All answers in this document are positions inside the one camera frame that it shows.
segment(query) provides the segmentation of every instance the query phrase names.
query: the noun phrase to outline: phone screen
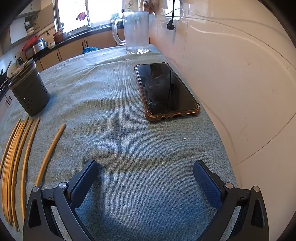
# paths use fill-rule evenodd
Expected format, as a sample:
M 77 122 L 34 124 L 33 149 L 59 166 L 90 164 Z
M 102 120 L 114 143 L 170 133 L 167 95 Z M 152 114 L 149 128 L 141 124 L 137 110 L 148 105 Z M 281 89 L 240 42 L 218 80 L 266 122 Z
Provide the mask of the phone screen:
M 143 64 L 136 69 L 151 114 L 197 108 L 196 100 L 168 64 Z

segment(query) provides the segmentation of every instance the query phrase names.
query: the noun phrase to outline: sink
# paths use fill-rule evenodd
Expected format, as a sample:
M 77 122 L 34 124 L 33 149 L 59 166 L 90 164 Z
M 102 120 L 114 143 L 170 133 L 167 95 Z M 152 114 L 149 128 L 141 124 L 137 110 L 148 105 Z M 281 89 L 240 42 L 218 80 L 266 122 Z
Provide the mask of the sink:
M 68 32 L 68 39 L 72 38 L 72 37 L 75 37 L 77 35 L 86 33 L 88 31 L 89 31 L 89 28 L 87 26 L 82 26 L 80 28 L 74 29 L 74 30 Z

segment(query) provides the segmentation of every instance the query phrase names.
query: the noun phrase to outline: red lid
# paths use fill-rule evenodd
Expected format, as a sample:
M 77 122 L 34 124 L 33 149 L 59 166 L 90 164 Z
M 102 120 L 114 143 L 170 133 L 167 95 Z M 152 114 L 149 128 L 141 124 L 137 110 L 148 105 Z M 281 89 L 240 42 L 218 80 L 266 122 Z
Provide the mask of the red lid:
M 38 37 L 35 36 L 33 38 L 31 38 L 26 44 L 25 46 L 23 47 L 23 51 L 26 51 L 26 49 L 32 44 L 32 43 L 35 43 L 36 41 L 38 40 Z

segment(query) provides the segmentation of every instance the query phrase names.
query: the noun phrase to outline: blue-gray tablecloth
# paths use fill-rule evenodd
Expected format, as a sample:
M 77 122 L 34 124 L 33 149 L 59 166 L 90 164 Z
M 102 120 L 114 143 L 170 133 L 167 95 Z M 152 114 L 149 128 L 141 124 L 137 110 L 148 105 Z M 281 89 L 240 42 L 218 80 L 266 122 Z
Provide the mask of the blue-gray tablecloth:
M 134 66 L 167 61 L 153 45 L 143 55 L 126 55 L 123 46 L 80 55 L 42 72 L 50 101 L 34 117 L 41 121 L 28 163 L 27 198 L 54 136 L 66 123 L 43 189 L 70 180 L 89 159 L 96 160 L 98 178 L 76 210 L 95 240 L 197 240 L 216 210 L 195 182 L 193 163 L 201 159 L 223 181 L 236 181 L 203 107 L 199 116 L 158 123 L 145 119 Z M 0 124 L 0 152 L 17 120 L 26 116 L 15 99 Z M 20 180 L 28 140 L 16 184 L 21 233 L 8 226 L 0 212 L 17 241 L 22 240 Z M 54 213 L 64 238 L 70 240 L 56 209 Z

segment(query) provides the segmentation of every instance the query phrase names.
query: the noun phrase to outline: dark gray utensil holder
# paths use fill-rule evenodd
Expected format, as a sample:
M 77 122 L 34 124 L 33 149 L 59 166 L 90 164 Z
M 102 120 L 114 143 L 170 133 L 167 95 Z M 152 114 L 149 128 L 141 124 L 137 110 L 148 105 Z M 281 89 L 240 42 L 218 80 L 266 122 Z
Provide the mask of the dark gray utensil holder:
M 36 69 L 35 61 L 12 78 L 9 88 L 29 116 L 37 115 L 49 101 L 49 93 Z

